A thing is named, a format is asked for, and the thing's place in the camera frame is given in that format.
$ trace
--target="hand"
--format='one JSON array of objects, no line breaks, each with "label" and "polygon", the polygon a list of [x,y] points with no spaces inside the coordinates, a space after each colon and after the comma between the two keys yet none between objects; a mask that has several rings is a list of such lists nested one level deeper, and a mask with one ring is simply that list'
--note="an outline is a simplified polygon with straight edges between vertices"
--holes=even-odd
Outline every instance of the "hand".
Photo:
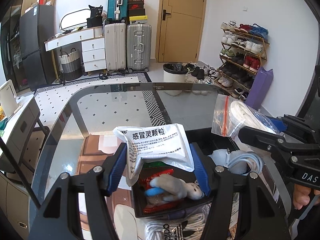
[{"label": "hand", "polygon": [[[293,205],[297,209],[301,209],[303,206],[308,205],[310,197],[308,196],[311,192],[311,188],[304,187],[301,185],[294,184],[293,192]],[[314,190],[315,195],[320,195],[319,190]],[[320,203],[320,198],[315,202],[315,205]]]}]

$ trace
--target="green sneaker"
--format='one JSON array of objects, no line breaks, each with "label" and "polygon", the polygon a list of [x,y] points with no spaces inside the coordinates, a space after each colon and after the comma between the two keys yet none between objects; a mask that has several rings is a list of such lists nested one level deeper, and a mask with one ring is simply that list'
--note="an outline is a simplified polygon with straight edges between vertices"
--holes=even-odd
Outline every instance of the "green sneaker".
[{"label": "green sneaker", "polygon": [[232,59],[233,57],[235,57],[236,55],[234,54],[234,52],[232,50],[228,50],[226,51],[225,55],[226,58],[228,59]]},{"label": "green sneaker", "polygon": [[222,49],[221,52],[220,52],[220,56],[224,57],[226,52],[227,52],[227,49]]}]

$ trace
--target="white suitcase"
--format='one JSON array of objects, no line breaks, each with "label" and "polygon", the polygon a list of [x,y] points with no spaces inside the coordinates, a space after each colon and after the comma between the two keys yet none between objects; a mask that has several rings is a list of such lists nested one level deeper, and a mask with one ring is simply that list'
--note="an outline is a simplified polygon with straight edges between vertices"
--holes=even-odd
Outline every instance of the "white suitcase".
[{"label": "white suitcase", "polygon": [[108,71],[126,69],[125,33],[125,23],[105,25],[104,42]]}]

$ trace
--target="black pole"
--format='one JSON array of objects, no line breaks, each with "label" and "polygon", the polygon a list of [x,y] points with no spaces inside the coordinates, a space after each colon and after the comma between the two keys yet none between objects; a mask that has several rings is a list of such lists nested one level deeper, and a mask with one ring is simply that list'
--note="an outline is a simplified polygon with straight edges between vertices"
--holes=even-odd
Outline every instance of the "black pole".
[{"label": "black pole", "polygon": [[33,192],[29,182],[27,181],[26,177],[22,173],[19,165],[17,164],[16,160],[12,156],[10,150],[8,149],[8,147],[6,146],[6,144],[4,143],[4,141],[2,140],[1,137],[0,137],[0,148],[2,149],[3,154],[7,157],[10,164],[13,166],[13,168],[16,171],[16,173],[18,174],[18,176],[20,177],[24,187],[26,188],[27,192],[29,193],[29,196],[31,197],[36,208],[39,209],[41,205],[40,205],[39,200],[36,197],[36,194]]}]

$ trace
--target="transparent plastic bag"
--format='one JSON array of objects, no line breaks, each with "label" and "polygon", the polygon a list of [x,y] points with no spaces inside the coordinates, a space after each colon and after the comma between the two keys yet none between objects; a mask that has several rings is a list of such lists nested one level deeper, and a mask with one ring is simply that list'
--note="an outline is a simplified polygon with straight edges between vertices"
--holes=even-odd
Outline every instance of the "transparent plastic bag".
[{"label": "transparent plastic bag", "polygon": [[263,114],[238,99],[219,94],[214,108],[211,132],[223,137],[235,137],[245,126],[279,134],[279,130]]},{"label": "transparent plastic bag", "polygon": [[129,187],[139,178],[143,163],[162,161],[165,164],[192,172],[193,158],[182,124],[154,127],[118,126],[113,133],[127,144],[127,176]]},{"label": "transparent plastic bag", "polygon": [[178,220],[147,220],[145,240],[199,240],[207,222],[211,204],[197,208],[188,217]]}]

